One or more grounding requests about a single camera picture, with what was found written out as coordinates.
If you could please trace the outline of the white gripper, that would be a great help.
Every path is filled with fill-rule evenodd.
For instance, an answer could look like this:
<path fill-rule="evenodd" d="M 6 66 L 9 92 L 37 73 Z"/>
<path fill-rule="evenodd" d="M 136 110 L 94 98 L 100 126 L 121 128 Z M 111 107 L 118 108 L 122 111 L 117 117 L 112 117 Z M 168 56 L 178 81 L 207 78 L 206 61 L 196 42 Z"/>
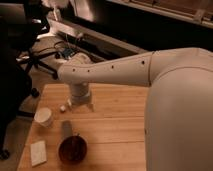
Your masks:
<path fill-rule="evenodd" d="M 70 84 L 70 99 L 67 100 L 67 105 L 72 109 L 73 105 L 80 106 L 86 105 L 90 109 L 90 111 L 94 112 L 94 106 L 91 102 L 92 93 L 89 89 L 88 83 L 80 83 L 80 84 Z"/>

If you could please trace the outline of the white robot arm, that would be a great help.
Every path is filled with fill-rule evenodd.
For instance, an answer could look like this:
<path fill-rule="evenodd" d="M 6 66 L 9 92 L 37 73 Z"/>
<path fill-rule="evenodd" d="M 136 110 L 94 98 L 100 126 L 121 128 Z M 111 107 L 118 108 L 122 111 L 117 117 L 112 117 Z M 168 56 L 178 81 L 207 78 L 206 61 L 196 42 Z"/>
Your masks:
<path fill-rule="evenodd" d="M 58 76 L 73 105 L 91 101 L 91 83 L 147 87 L 147 171 L 213 171 L 213 52 L 179 48 L 99 63 L 78 53 Z"/>

